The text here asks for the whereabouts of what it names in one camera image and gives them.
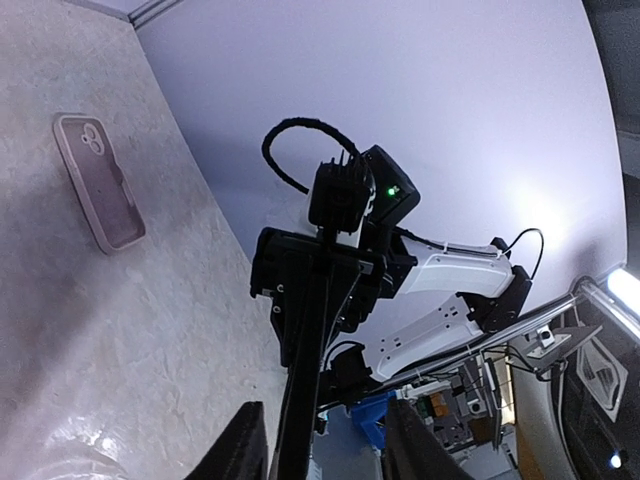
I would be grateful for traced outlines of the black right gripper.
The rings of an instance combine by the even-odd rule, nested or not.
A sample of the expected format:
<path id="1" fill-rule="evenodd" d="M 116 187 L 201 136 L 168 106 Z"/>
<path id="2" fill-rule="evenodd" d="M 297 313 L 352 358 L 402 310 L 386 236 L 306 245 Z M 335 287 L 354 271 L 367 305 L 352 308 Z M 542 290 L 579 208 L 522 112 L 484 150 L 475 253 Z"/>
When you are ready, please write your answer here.
<path id="1" fill-rule="evenodd" d="M 356 332 L 373 311 L 386 273 L 380 253 L 264 228 L 252 261 L 250 295 L 272 301 L 281 365 L 293 365 L 304 327 L 321 317 L 326 324 L 317 341 L 323 347 L 342 332 Z"/>

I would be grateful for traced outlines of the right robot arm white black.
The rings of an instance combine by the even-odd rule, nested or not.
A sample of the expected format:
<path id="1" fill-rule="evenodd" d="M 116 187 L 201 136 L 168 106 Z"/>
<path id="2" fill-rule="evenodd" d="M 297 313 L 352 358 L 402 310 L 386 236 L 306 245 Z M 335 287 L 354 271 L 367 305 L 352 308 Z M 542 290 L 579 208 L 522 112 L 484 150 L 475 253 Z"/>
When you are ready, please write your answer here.
<path id="1" fill-rule="evenodd" d="M 292 391 L 337 399 L 372 389 L 425 356 L 434 338 L 415 321 L 326 366 L 332 341 L 356 331 L 381 300 L 444 294 L 438 317 L 461 314 L 487 334 L 518 318 L 532 280 L 510 261 L 505 242 L 451 245 L 402 229 L 399 221 L 420 196 L 382 148 L 349 146 L 342 158 L 322 163 L 307 199 L 302 231 L 262 230 L 250 280 L 251 295 L 272 302 Z"/>

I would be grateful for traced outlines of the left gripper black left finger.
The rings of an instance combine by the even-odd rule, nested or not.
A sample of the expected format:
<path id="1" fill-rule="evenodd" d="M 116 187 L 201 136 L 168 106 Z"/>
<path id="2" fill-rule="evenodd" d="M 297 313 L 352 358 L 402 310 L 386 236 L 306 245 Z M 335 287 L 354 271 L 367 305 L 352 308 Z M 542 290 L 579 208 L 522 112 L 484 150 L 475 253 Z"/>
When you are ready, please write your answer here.
<path id="1" fill-rule="evenodd" d="M 265 479 L 262 402 L 245 402 L 199 464 L 200 479 Z"/>

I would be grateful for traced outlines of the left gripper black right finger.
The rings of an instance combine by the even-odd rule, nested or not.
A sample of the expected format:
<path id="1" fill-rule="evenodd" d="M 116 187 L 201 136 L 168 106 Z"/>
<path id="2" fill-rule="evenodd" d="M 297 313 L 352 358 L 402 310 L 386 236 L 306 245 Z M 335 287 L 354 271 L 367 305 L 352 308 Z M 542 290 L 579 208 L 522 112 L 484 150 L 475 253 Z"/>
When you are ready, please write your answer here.
<path id="1" fill-rule="evenodd" d="M 384 479 L 472 479 L 440 445 L 408 401 L 389 400 L 385 426 Z"/>

